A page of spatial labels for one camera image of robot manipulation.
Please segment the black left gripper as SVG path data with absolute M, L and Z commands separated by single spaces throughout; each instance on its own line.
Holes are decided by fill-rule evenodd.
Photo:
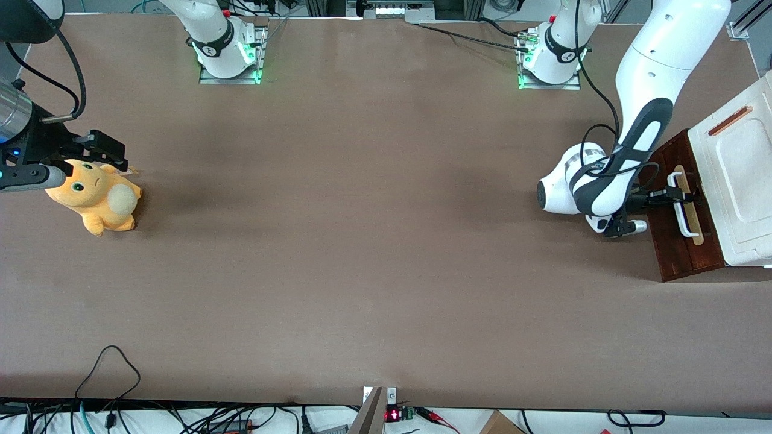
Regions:
M 628 215 L 640 215 L 648 213 L 648 209 L 658 208 L 660 205 L 692 204 L 695 207 L 704 206 L 704 200 L 700 196 L 689 196 L 689 192 L 678 187 L 665 187 L 659 190 L 659 201 L 654 197 L 654 190 L 636 190 L 632 192 L 625 202 L 625 212 Z

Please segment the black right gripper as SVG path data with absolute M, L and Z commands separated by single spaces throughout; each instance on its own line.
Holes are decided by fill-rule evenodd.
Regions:
M 45 124 L 50 112 L 31 105 L 31 118 L 23 135 L 23 164 L 42 164 L 58 168 L 71 177 L 74 166 L 68 159 L 108 164 L 121 172 L 129 171 L 126 146 L 105 132 L 90 130 L 84 136 L 72 134 L 62 123 Z

